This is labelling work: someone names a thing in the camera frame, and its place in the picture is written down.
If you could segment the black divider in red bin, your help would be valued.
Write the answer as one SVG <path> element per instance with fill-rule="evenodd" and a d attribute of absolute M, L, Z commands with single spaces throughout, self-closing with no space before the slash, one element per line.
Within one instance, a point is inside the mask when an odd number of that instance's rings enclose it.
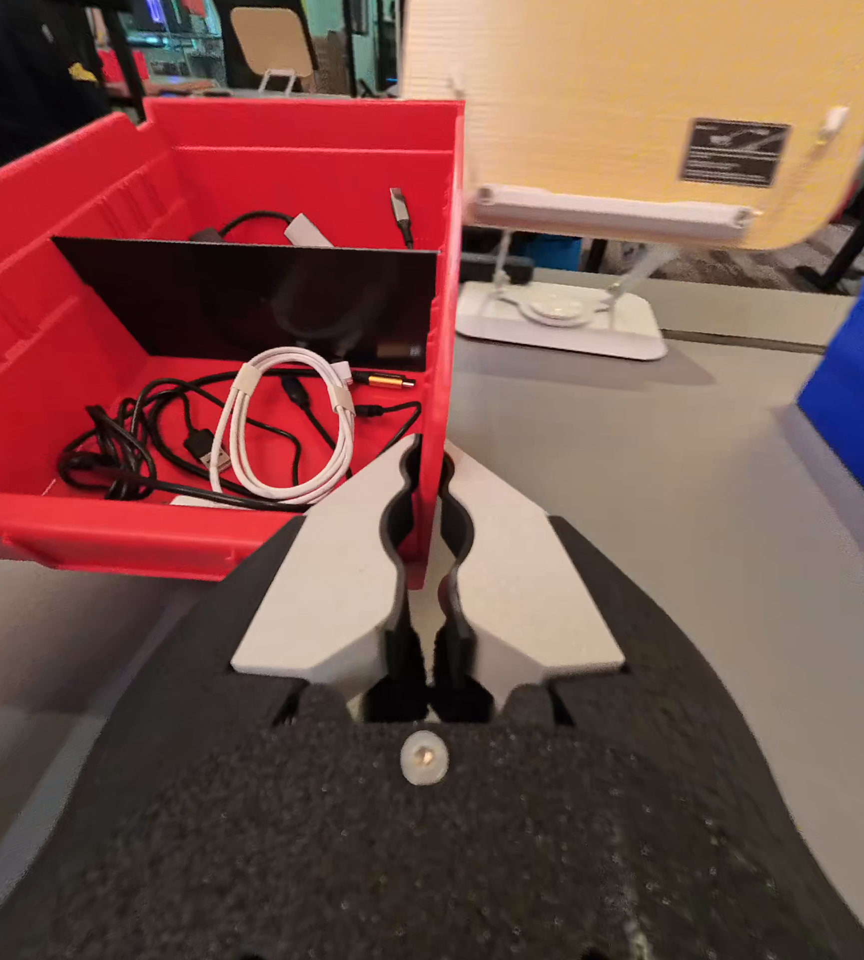
<path fill-rule="evenodd" d="M 55 235 L 147 354 L 244 362 L 299 347 L 424 372 L 443 317 L 432 251 Z"/>

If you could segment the grey desk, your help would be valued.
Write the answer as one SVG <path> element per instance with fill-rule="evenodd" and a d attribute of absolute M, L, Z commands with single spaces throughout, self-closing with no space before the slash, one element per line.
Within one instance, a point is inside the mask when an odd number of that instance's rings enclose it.
<path fill-rule="evenodd" d="M 653 280 L 636 364 L 457 340 L 449 438 L 668 613 L 864 924 L 864 491 L 795 405 L 842 296 Z M 107 714 L 210 582 L 0 560 L 0 893 Z"/>

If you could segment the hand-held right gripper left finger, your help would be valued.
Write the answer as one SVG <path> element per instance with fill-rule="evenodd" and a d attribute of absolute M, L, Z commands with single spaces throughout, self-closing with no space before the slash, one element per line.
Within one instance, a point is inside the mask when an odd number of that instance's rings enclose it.
<path fill-rule="evenodd" d="M 235 672 L 328 686 L 344 700 L 388 673 L 420 458 L 421 438 L 402 438 L 306 512 L 232 656 Z"/>

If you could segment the red plastic bin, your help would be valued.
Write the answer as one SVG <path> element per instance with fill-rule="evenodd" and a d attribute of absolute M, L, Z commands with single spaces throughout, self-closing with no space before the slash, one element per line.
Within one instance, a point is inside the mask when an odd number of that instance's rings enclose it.
<path fill-rule="evenodd" d="M 218 505 L 173 505 L 150 490 L 114 502 L 101 474 L 59 475 L 62 450 L 154 380 L 228 374 L 188 398 L 198 429 L 219 435 L 244 362 L 154 356 L 85 286 L 55 235 L 185 241 L 252 210 L 304 214 L 333 248 L 438 255 L 442 319 L 425 371 L 367 368 L 418 381 L 411 391 L 351 385 L 354 401 L 402 411 L 356 426 L 358 474 L 407 426 L 421 438 L 414 528 L 400 551 L 420 584 L 436 510 L 455 342 L 461 246 L 463 107 L 459 102 L 161 99 L 133 125 L 115 114 L 0 170 L 0 559 L 58 570 L 216 581 L 290 517 L 246 519 Z M 400 188 L 414 249 L 393 219 Z"/>

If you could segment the silver adapter with cable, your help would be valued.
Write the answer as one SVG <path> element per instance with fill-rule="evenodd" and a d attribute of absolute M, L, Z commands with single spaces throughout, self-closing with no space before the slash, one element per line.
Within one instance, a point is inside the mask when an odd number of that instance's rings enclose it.
<path fill-rule="evenodd" d="M 207 227 L 193 233 L 189 240 L 198 243 L 223 243 L 239 227 L 260 221 L 275 221 L 284 226 L 284 237 L 291 246 L 332 248 L 334 245 L 304 214 L 291 216 L 274 210 L 252 210 L 241 214 L 222 227 Z"/>

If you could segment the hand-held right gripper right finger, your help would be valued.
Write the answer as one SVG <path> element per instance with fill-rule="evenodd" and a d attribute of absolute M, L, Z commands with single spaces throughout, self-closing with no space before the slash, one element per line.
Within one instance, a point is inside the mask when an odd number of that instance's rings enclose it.
<path fill-rule="evenodd" d="M 625 665 L 558 534 L 558 517 L 451 441 L 439 501 L 453 563 L 439 589 L 437 687 L 506 700 L 521 686 Z"/>

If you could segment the black cable orange plug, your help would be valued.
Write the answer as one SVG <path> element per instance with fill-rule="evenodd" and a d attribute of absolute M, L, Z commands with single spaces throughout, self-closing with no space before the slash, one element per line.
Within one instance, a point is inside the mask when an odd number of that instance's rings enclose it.
<path fill-rule="evenodd" d="M 351 367 L 342 375 L 347 384 L 371 389 L 410 392 L 418 386 L 418 381 L 401 373 Z"/>

